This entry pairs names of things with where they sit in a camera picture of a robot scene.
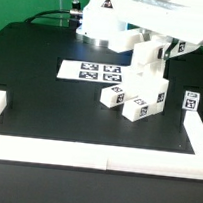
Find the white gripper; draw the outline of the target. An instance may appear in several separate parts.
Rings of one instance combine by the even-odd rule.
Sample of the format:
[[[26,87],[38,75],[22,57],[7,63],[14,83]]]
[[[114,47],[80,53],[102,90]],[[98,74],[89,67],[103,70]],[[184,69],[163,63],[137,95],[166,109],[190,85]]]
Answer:
[[[179,40],[203,44],[203,0],[118,0],[120,21],[173,37],[163,59]]]

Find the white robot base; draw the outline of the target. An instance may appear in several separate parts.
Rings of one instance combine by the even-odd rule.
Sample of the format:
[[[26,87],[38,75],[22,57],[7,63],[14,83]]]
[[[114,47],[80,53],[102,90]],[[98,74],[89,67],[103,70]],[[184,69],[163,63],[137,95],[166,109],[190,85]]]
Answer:
[[[77,39],[94,46],[109,46],[110,39],[127,29],[117,13],[118,0],[90,0],[83,9],[82,24],[76,30]]]

